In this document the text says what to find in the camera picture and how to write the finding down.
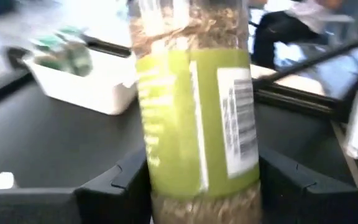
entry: bottle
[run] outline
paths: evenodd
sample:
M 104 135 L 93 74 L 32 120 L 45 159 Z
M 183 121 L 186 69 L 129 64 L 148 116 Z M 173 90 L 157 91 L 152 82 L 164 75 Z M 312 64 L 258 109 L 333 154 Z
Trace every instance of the bottle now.
M 55 36 L 42 37 L 33 42 L 34 62 L 36 64 L 56 69 L 62 72 L 73 73 L 64 43 Z
M 74 73 L 81 77 L 87 76 L 93 69 L 90 52 L 86 42 L 81 38 L 82 31 L 76 27 L 67 26 L 57 31 L 56 35 L 65 41 Z
M 261 222 L 247 1 L 133 0 L 156 224 Z

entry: plastic tray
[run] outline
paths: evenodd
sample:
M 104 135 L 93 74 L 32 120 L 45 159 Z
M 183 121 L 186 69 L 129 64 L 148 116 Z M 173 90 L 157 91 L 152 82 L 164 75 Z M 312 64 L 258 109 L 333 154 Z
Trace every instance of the plastic tray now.
M 93 70 L 85 77 L 37 65 L 33 58 L 24 62 L 47 96 L 104 114 L 123 113 L 137 93 L 135 58 L 94 50 L 90 54 Z

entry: barcode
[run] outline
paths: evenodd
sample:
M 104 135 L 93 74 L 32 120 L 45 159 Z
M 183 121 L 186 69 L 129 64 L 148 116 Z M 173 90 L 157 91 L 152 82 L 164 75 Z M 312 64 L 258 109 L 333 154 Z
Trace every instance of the barcode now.
M 234 178 L 258 163 L 252 80 L 246 68 L 218 69 L 227 174 Z
M 241 159 L 255 152 L 257 145 L 252 97 L 252 80 L 234 80 L 234 98 L 238 128 L 238 145 Z

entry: white shirt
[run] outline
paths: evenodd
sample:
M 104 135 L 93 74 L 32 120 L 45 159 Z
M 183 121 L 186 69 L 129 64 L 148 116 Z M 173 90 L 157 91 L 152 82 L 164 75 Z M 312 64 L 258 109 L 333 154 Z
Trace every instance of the white shirt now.
M 296 2 L 286 11 L 289 16 L 299 19 L 315 33 L 323 33 L 326 22 L 321 18 L 327 17 L 331 11 L 318 4 L 315 0 Z

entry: bottle label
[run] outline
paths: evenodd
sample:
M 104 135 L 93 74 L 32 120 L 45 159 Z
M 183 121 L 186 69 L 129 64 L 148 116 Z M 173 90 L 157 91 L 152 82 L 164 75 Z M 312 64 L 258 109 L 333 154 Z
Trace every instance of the bottle label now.
M 259 179 L 246 51 L 172 50 L 136 69 L 154 191 L 220 197 Z
M 252 79 L 246 68 L 219 68 L 218 85 L 227 174 L 233 178 L 259 160 Z

